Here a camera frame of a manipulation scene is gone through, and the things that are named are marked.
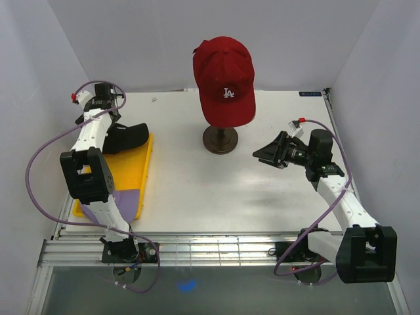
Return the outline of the red cap white logo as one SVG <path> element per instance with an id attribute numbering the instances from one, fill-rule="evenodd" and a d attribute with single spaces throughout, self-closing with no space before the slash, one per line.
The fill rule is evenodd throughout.
<path id="1" fill-rule="evenodd" d="M 193 51 L 193 73 L 208 124 L 241 127 L 254 119 L 255 70 L 241 42 L 227 36 L 202 41 Z"/>

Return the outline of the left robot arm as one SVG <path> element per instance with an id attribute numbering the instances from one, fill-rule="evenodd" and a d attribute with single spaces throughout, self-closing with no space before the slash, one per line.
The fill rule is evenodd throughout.
<path id="1" fill-rule="evenodd" d="M 141 147 L 150 133 L 145 123 L 127 127 L 118 122 L 117 98 L 123 95 L 103 81 L 94 83 L 94 93 L 78 89 L 72 95 L 73 103 L 83 109 L 77 120 L 80 132 L 70 151 L 60 155 L 60 165 L 71 197 L 94 215 L 97 224 L 108 228 L 101 242 L 110 255 L 130 263 L 137 259 L 139 246 L 114 199 L 114 178 L 105 156 Z"/>

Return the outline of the dark wooden stand base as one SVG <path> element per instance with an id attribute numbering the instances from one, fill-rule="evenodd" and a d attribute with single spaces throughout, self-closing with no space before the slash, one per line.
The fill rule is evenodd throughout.
<path id="1" fill-rule="evenodd" d="M 203 145 L 211 153 L 224 155 L 232 152 L 238 144 L 235 128 L 216 128 L 208 126 L 203 132 Z"/>

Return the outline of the yellow plastic tray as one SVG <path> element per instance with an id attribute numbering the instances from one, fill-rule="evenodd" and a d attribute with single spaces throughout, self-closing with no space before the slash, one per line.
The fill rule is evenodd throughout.
<path id="1" fill-rule="evenodd" d="M 141 206 L 146 189 L 153 141 L 154 136 L 150 134 L 147 143 L 138 148 L 104 156 L 113 176 L 115 190 L 140 190 Z"/>

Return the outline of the black cap white NY logo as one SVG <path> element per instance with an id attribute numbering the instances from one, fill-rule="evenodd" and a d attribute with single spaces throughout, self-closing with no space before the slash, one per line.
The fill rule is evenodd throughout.
<path id="1" fill-rule="evenodd" d="M 105 138 L 102 148 L 103 154 L 118 154 L 127 150 L 138 148 L 147 143 L 149 130 L 146 123 L 127 127 L 115 123 Z"/>

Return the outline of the lavender cap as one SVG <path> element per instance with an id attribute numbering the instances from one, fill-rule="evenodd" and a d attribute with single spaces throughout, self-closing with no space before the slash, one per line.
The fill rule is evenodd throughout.
<path id="1" fill-rule="evenodd" d="M 117 208 L 119 209 L 123 219 L 130 223 L 137 220 L 141 213 L 140 190 L 115 190 L 113 198 Z M 75 217 L 86 217 L 93 223 L 98 223 L 93 212 L 86 205 L 81 204 L 78 200 L 73 207 L 73 215 Z"/>

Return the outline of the aluminium front rail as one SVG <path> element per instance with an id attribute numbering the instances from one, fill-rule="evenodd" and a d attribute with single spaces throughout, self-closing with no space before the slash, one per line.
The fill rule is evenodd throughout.
<path id="1" fill-rule="evenodd" d="M 163 267 L 274 266 L 276 242 L 294 242 L 294 234 L 151 235 L 159 243 Z M 98 236 L 60 236 L 44 242 L 39 266 L 104 266 Z"/>

